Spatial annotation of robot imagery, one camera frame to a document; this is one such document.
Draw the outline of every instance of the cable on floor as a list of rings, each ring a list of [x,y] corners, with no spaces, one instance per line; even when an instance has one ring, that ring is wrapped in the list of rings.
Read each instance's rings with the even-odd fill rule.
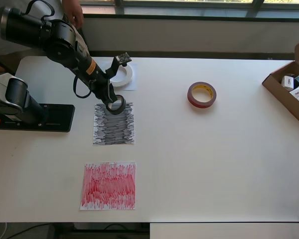
[[[17,236],[17,235],[20,235],[20,234],[22,234],[22,233],[24,233],[24,232],[27,232],[28,230],[31,230],[31,229],[33,229],[33,228],[42,227],[42,226],[47,226],[47,225],[50,225],[50,224],[52,224],[52,223],[44,223],[44,224],[40,224],[40,225],[36,225],[36,226],[30,227],[30,228],[28,228],[28,229],[25,229],[25,230],[23,230],[23,231],[20,231],[19,233],[16,233],[16,234],[14,234],[14,235],[9,236],[7,239],[13,238],[13,237],[15,237],[15,236]]]
[[[3,236],[4,236],[4,234],[5,234],[5,232],[6,232],[6,228],[8,227],[8,224],[7,223],[5,223],[5,226],[4,226],[4,231],[3,231],[3,233],[2,233],[2,235],[1,235],[1,237],[0,237],[0,239],[2,239],[3,238]]]
[[[111,226],[120,226],[121,228],[124,228],[125,230],[128,230],[127,227],[125,227],[125,226],[123,226],[122,224],[119,224],[119,223],[109,224],[106,228],[104,228],[104,230],[106,230],[107,228],[109,228]]]

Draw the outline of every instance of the black scribbled paper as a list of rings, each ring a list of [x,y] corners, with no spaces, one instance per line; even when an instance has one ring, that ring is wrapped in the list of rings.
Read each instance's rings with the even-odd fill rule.
[[[93,145],[134,143],[133,103],[117,116],[107,111],[104,104],[94,109]]]

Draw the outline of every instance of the red tape roll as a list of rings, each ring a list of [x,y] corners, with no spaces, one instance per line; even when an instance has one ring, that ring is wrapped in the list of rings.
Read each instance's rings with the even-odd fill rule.
[[[193,96],[193,90],[197,89],[197,88],[206,89],[210,93],[211,100],[207,101],[207,102],[200,102],[197,99],[195,99]],[[187,93],[187,98],[188,98],[189,102],[197,108],[202,108],[202,109],[208,108],[216,100],[216,91],[215,91],[214,87],[212,87],[210,84],[208,84],[206,82],[196,82],[189,87],[188,93]]]

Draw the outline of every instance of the open cardboard box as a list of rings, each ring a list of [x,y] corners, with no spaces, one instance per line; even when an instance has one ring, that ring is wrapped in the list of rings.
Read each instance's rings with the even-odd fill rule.
[[[299,120],[299,101],[281,85],[286,74],[299,75],[299,44],[295,47],[295,61],[272,72],[263,85]]]

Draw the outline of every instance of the black cable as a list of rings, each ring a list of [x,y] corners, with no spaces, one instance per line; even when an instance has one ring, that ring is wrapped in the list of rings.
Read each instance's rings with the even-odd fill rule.
[[[46,23],[45,18],[46,18],[46,17],[49,17],[49,16],[53,16],[53,15],[55,14],[55,11],[54,11],[53,6],[52,6],[51,4],[49,4],[48,2],[44,1],[44,0],[32,0],[32,1],[30,1],[29,4],[28,4],[28,7],[26,8],[25,13],[22,13],[21,15],[22,15],[22,16],[24,16],[24,15],[28,15],[29,12],[31,11],[32,5],[33,5],[36,1],[41,1],[41,2],[45,3],[45,4],[50,8],[50,10],[51,10],[51,14],[50,14],[50,15],[44,15],[44,16],[41,18],[42,23],[45,24],[45,23]]]
[[[74,80],[73,80],[73,92],[74,92],[74,94],[75,94],[77,97],[81,98],[81,99],[85,99],[85,98],[89,97],[90,94],[92,93],[91,90],[90,90],[90,92],[89,92],[87,95],[85,95],[85,96],[80,96],[80,95],[78,95],[78,94],[76,93],[76,84],[77,84],[77,82],[78,82],[78,77],[75,76],[75,77],[74,77]]]
[[[14,234],[14,235],[9,236],[9,237],[6,238],[6,239],[13,238],[13,237],[15,237],[15,236],[17,236],[17,235],[20,235],[20,234],[22,234],[22,233],[24,233],[24,232],[26,232],[26,231],[28,231],[28,230],[31,230],[31,229],[33,229],[33,228],[42,227],[42,226],[46,226],[46,225],[50,225],[50,224],[52,224],[52,223],[45,223],[45,224],[40,224],[40,225],[36,225],[36,226],[30,227],[30,228],[28,228],[28,229],[25,229],[25,230],[19,232],[19,233],[16,233],[16,234]]]
[[[125,226],[123,226],[122,224],[119,224],[119,223],[109,224],[106,228],[104,228],[104,230],[106,230],[107,228],[109,228],[109,227],[111,227],[111,226],[114,226],[114,225],[116,225],[116,226],[120,226],[120,227],[124,228],[125,230],[129,230],[129,229],[127,229],[127,227],[125,227]]]

